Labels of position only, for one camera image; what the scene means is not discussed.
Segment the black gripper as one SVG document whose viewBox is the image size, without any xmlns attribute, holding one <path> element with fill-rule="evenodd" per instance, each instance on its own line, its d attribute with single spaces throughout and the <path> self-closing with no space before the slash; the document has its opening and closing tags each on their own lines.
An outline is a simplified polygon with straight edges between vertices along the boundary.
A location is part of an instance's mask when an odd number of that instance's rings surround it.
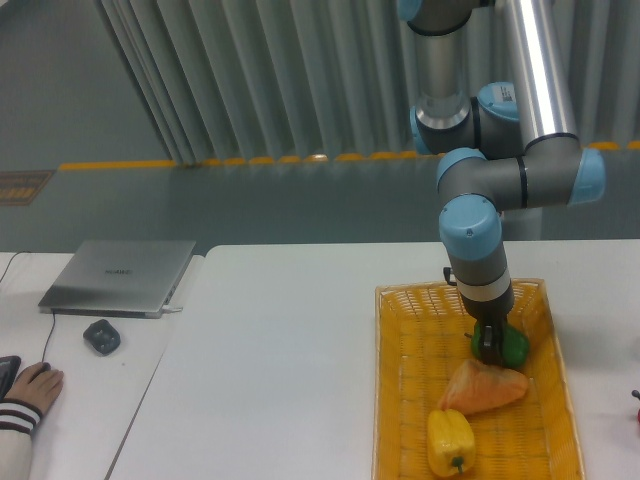
<svg viewBox="0 0 640 480">
<path fill-rule="evenodd" d="M 504 293 L 489 301 L 476 301 L 461 296 L 467 313 L 482 325 L 479 336 L 479 353 L 483 363 L 504 366 L 502 346 L 504 326 L 514 306 L 514 294 Z"/>
</svg>

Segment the striped sleeve forearm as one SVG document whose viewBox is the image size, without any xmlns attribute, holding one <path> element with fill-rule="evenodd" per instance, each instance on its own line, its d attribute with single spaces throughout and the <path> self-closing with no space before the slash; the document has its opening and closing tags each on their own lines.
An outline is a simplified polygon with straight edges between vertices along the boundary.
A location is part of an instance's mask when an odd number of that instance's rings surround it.
<svg viewBox="0 0 640 480">
<path fill-rule="evenodd" d="M 32 433 L 42 412 L 21 400 L 1 401 L 1 478 L 28 479 L 32 464 Z"/>
</svg>

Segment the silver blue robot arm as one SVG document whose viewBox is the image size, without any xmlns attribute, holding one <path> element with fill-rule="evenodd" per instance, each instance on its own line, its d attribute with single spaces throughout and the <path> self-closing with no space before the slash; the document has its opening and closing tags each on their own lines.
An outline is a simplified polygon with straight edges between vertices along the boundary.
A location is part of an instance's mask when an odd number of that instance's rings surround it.
<svg viewBox="0 0 640 480">
<path fill-rule="evenodd" d="M 491 8 L 502 21 L 513 78 L 477 95 L 464 88 L 463 30 Z M 514 305 L 501 216 L 510 210 L 600 199 L 602 155 L 580 145 L 548 1 L 401 1 L 416 35 L 420 96 L 410 112 L 421 153 L 440 155 L 439 235 L 454 285 L 474 318 L 480 361 L 517 369 L 530 344 L 507 320 Z"/>
</svg>

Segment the person's hand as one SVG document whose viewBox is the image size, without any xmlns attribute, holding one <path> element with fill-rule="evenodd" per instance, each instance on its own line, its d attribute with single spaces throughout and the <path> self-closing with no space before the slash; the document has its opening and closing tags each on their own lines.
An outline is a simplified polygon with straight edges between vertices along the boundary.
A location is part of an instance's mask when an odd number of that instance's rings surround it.
<svg viewBox="0 0 640 480">
<path fill-rule="evenodd" d="M 45 362 L 27 367 L 15 380 L 4 397 L 14 403 L 24 403 L 44 416 L 59 397 L 64 385 L 64 372 L 51 367 L 42 372 Z"/>
</svg>

